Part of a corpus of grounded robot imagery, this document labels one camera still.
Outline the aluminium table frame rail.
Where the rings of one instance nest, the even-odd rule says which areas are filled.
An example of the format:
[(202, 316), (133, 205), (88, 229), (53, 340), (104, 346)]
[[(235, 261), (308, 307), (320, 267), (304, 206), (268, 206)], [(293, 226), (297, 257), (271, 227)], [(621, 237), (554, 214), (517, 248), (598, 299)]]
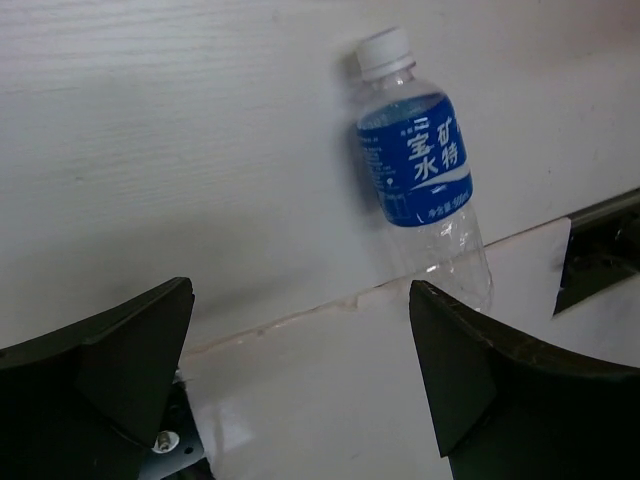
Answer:
[(579, 234), (611, 220), (623, 218), (630, 213), (639, 212), (639, 189), (598, 202), (571, 213), (571, 234)]

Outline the blue label bottle white cap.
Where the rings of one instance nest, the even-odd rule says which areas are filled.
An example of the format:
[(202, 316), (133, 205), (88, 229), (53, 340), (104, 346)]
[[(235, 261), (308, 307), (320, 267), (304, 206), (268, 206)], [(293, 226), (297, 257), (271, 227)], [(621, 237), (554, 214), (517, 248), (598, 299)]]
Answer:
[(400, 27), (362, 40), (356, 57), (363, 93), (355, 132), (403, 257), (419, 278), (476, 311), (488, 312), (492, 274), (451, 99), (415, 76), (416, 61)]

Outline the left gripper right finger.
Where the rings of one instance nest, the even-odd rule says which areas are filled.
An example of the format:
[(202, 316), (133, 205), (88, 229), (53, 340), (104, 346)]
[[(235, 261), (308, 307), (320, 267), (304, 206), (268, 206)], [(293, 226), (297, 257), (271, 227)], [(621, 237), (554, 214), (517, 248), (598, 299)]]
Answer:
[(409, 315), (456, 479), (635, 479), (639, 371), (554, 346), (425, 281)]

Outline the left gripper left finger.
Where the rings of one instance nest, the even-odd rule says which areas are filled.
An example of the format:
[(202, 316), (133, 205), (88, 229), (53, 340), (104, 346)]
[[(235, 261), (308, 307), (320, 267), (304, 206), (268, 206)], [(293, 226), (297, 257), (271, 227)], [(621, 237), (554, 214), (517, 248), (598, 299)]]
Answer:
[(4, 479), (136, 479), (174, 382), (195, 296), (173, 278), (1, 351)]

